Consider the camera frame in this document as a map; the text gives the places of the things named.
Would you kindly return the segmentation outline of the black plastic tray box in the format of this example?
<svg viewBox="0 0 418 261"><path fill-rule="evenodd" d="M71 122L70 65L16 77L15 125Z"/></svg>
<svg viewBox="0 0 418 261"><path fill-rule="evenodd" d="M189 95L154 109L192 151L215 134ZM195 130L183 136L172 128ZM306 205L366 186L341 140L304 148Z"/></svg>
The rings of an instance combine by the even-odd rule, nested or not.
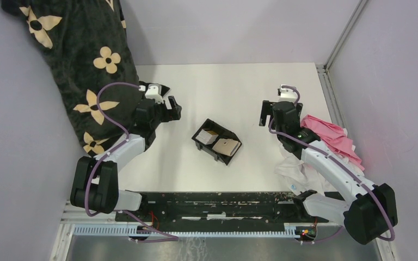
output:
<svg viewBox="0 0 418 261"><path fill-rule="evenodd" d="M198 142L196 140L196 136L202 129L209 129L209 130L213 130L216 133L218 133L218 137L217 137L216 141L214 143L210 144L210 145L204 145L204 144ZM228 157L228 156L224 156L222 154L216 153L212 149L212 147L220 138L234 139L234 140L240 141L240 139L238 138L238 136L234 132L226 129L225 127L219 125L218 123L216 123L216 122L214 122L210 119L206 119L205 122L201 125L201 127L192 136L192 140L195 142L195 145L196 145L198 150L208 153L209 155L211 155L215 159L215 161L220 161L220 162L224 163L225 165L229 165L230 161L232 161L233 157L235 156L235 154L237 152L232 157Z"/></svg>

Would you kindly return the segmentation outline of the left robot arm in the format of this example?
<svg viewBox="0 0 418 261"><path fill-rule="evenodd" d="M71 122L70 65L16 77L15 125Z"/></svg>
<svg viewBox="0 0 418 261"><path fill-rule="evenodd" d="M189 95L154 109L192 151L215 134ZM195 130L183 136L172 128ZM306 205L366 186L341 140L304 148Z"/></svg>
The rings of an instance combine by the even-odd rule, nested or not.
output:
<svg viewBox="0 0 418 261"><path fill-rule="evenodd" d="M114 85L108 84L99 91L95 105L100 114L120 128L123 134L109 149L102 146L104 140L96 141L90 134L84 135L88 151L94 152L95 156L78 160L70 203L85 209L88 216L125 209L135 220L143 221L149 216L149 206L142 202L140 193L119 189L118 173L152 145L161 123L181 118L182 108L175 97L168 94L170 88L165 85L135 85L134 88L144 94L144 99L133 113L132 125L125 127L105 114L106 106L100 101L103 92Z"/></svg>

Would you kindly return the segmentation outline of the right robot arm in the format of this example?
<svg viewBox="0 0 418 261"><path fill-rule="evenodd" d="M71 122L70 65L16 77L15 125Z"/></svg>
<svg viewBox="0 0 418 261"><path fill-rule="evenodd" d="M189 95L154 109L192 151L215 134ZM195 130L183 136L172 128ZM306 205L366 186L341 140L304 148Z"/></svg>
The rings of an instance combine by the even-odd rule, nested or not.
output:
<svg viewBox="0 0 418 261"><path fill-rule="evenodd" d="M376 238L394 241L398 215L393 188L386 183L376 185L353 171L314 131L302 127L302 107L301 103L264 100L259 125L268 126L287 152L317 170L342 199L306 190L294 198L294 218L306 222L319 217L334 222L362 245Z"/></svg>

